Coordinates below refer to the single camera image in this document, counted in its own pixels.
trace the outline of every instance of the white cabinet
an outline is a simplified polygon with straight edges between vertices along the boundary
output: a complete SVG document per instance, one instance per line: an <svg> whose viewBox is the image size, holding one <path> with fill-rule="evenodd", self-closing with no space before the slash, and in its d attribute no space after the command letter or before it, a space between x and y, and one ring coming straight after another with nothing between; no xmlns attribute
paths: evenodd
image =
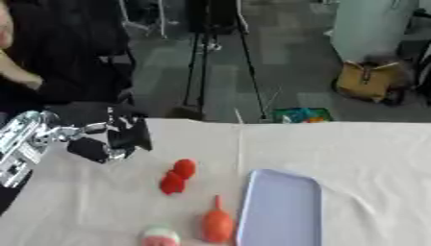
<svg viewBox="0 0 431 246"><path fill-rule="evenodd" d="M418 0L342 0L332 43L344 61L393 54L417 7Z"/></svg>

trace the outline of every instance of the black clothing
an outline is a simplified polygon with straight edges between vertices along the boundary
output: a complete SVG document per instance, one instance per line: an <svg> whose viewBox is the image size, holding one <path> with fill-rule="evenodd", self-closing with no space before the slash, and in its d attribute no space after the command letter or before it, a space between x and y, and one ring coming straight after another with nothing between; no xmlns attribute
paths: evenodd
<svg viewBox="0 0 431 246"><path fill-rule="evenodd" d="M68 27L37 6L11 4L10 12L14 38L6 53L38 74L43 84L34 91L0 78L0 110L13 105L28 110L47 103L114 101L114 72Z"/></svg>

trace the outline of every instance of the plastic tray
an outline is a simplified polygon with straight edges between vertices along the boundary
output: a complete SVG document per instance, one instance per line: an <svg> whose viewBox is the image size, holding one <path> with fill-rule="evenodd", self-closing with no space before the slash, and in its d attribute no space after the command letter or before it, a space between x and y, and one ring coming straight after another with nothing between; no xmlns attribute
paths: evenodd
<svg viewBox="0 0 431 246"><path fill-rule="evenodd" d="M237 245L321 245L320 186L306 177L253 171L243 202Z"/></svg>

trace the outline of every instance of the red toy fruit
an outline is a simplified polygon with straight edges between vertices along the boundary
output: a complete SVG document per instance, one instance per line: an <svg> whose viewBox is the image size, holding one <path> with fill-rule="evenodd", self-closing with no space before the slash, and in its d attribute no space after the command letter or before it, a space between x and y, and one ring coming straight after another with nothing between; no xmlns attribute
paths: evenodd
<svg viewBox="0 0 431 246"><path fill-rule="evenodd" d="M210 210L202 221L204 239L208 242L228 241L234 232L234 221L221 209L220 197L215 197L215 208Z"/></svg>
<svg viewBox="0 0 431 246"><path fill-rule="evenodd" d="M185 182L178 174L173 171L168 171L166 176L160 182L160 189L166 195L170 195L174 192L183 192L185 188Z"/></svg>
<svg viewBox="0 0 431 246"><path fill-rule="evenodd" d="M178 160L175 162L173 171L184 180L188 180L196 171L196 163L189 159Z"/></svg>

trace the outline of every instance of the tray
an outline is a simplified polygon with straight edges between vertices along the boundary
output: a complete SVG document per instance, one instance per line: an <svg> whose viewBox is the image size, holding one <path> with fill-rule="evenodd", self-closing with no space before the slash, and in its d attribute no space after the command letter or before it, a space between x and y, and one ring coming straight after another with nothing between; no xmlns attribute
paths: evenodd
<svg viewBox="0 0 431 246"><path fill-rule="evenodd" d="M321 245L321 190L316 181L272 170L251 173L238 246Z"/></svg>

